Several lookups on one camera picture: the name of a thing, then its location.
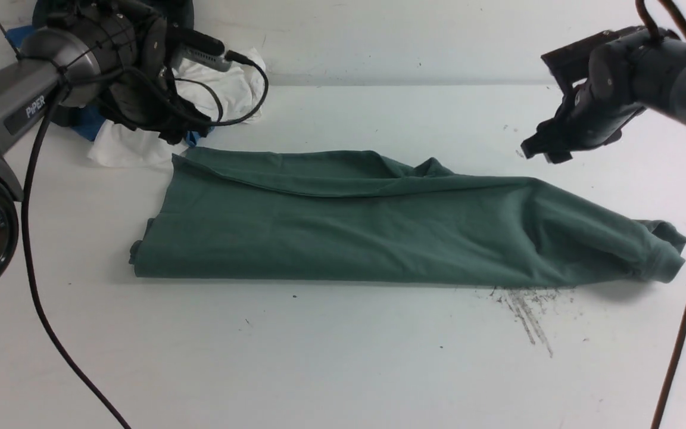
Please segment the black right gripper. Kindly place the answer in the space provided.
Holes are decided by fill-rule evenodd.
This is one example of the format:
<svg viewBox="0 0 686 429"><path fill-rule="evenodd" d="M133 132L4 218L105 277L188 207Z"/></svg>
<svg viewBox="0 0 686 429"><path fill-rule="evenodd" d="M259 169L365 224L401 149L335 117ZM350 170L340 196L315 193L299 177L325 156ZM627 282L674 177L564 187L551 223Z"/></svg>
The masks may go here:
<svg viewBox="0 0 686 429"><path fill-rule="evenodd" d="M539 123L520 145L525 158L542 154L547 162L560 164L574 152L618 141L622 127L644 111L632 94L629 56L646 38L646 30L640 30L594 49L588 78L574 84L552 119Z"/></svg>

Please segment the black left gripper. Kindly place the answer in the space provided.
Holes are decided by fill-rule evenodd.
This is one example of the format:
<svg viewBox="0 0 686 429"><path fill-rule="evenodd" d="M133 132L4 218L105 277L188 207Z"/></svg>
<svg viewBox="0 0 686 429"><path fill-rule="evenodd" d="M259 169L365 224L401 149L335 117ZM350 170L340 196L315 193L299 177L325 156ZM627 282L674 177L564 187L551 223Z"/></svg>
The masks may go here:
<svg viewBox="0 0 686 429"><path fill-rule="evenodd" d="M99 111L130 130L147 130L169 144L189 133L207 136L213 121L179 95L166 59L169 24L163 15L112 15L113 58L119 76L99 95Z"/></svg>

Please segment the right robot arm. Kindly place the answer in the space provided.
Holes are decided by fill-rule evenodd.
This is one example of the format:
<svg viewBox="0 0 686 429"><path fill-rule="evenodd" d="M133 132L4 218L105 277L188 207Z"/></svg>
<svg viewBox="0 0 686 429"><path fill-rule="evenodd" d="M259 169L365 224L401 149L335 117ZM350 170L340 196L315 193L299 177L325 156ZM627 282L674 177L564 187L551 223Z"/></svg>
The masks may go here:
<svg viewBox="0 0 686 429"><path fill-rule="evenodd" d="M526 158L571 160L577 151L615 143L646 110L686 125L686 41L662 28L607 30L542 55L563 98L552 119L522 143Z"/></svg>

